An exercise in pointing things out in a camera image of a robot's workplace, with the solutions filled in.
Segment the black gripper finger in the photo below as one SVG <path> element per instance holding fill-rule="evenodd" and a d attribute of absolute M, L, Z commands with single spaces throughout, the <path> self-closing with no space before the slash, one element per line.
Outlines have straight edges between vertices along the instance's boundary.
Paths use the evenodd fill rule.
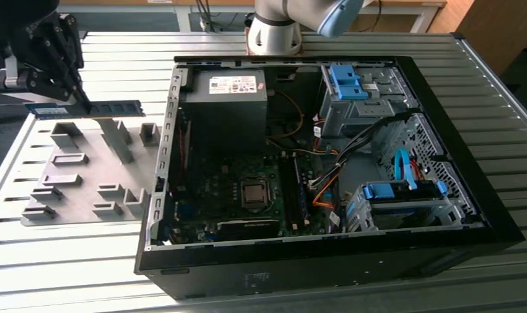
<path fill-rule="evenodd" d="M 32 93 L 60 101 L 70 98 L 70 93 L 62 83 L 52 79 L 45 72 L 30 71 L 29 89 Z"/>
<path fill-rule="evenodd" d="M 78 69 L 84 67 L 76 19 L 70 14 L 53 13 L 45 17 L 36 30 L 42 40 L 42 71 L 60 88 L 57 99 L 72 115 L 85 115 L 90 104 L 81 87 Z"/>

